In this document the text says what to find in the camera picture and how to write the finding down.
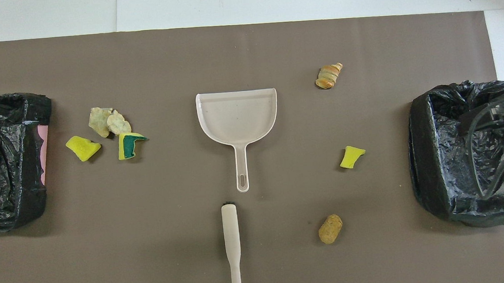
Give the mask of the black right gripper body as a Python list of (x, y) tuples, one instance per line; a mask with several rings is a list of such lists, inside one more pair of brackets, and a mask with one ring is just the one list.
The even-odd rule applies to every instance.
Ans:
[(504, 131), (504, 94), (462, 114), (458, 121), (460, 136), (480, 131)]

